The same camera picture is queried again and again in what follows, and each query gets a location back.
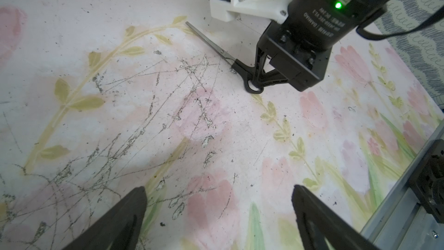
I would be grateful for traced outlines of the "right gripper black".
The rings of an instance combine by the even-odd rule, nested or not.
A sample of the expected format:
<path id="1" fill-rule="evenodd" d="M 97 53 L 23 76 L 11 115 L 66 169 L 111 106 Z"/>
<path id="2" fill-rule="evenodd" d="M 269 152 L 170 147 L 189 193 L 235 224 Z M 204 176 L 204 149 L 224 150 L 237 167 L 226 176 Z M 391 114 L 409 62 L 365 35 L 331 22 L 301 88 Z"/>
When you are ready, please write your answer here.
<path id="1" fill-rule="evenodd" d="M 304 91 L 324 79 L 332 48 L 314 48 L 289 27 L 270 22 L 256 47 L 252 84 L 262 89 L 290 84 Z"/>

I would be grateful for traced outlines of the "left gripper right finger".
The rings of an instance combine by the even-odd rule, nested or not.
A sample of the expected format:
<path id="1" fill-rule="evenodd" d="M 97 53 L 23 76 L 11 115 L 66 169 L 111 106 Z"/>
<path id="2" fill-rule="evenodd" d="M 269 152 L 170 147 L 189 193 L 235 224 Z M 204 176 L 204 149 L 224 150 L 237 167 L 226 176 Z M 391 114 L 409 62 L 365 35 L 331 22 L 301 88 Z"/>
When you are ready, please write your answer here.
<path id="1" fill-rule="evenodd" d="M 377 250 L 305 186 L 295 185 L 291 201 L 306 250 Z"/>

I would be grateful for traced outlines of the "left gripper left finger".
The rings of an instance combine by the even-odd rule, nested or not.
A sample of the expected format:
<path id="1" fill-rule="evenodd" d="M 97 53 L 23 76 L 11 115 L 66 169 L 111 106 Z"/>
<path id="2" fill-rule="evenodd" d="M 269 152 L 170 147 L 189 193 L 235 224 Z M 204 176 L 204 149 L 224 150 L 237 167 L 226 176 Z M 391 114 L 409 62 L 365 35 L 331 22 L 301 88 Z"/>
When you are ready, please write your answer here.
<path id="1" fill-rule="evenodd" d="M 134 188 L 65 249 L 134 250 L 147 203 L 145 188 Z"/>

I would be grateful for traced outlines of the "slim black scissors with hook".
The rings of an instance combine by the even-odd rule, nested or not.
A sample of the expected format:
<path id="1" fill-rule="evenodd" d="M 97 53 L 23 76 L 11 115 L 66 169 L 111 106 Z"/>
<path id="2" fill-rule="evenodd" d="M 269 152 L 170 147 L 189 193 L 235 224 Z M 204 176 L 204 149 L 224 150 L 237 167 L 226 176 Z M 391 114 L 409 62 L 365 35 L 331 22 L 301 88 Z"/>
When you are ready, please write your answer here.
<path id="1" fill-rule="evenodd" d="M 226 62 L 229 63 L 231 68 L 239 74 L 244 82 L 245 90 L 250 94 L 261 94 L 264 89 L 262 87 L 258 87 L 255 84 L 254 88 L 251 88 L 250 84 L 253 84 L 253 73 L 254 68 L 245 65 L 240 60 L 234 58 L 220 46 L 216 45 L 212 40 L 210 40 L 207 36 L 205 36 L 201 31 L 195 28 L 191 23 L 186 22 L 186 25 L 197 34 L 207 45 L 209 45 L 214 51 L 216 51 Z"/>

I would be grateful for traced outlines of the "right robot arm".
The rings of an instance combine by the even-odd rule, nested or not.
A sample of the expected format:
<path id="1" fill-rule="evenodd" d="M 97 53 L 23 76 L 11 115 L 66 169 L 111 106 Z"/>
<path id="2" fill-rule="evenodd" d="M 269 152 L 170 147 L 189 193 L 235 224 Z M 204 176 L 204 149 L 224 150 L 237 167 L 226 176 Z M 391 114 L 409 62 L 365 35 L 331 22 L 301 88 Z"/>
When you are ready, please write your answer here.
<path id="1" fill-rule="evenodd" d="M 380 18 L 390 0 L 292 0 L 283 23 L 271 22 L 257 44 L 252 93 L 265 87 L 288 83 L 304 91 L 321 82 L 326 74 L 333 46 L 356 31 L 369 41 L 381 41 L 385 34 L 366 27 Z"/>

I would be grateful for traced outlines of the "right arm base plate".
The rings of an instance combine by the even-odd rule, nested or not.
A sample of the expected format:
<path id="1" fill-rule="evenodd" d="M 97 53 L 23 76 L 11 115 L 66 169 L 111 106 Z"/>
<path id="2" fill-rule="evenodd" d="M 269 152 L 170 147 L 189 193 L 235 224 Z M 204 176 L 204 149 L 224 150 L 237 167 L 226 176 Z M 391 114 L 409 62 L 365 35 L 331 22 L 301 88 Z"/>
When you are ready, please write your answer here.
<path id="1" fill-rule="evenodd" d="M 408 184 L 426 212 L 444 222 L 444 140 L 434 140 Z"/>

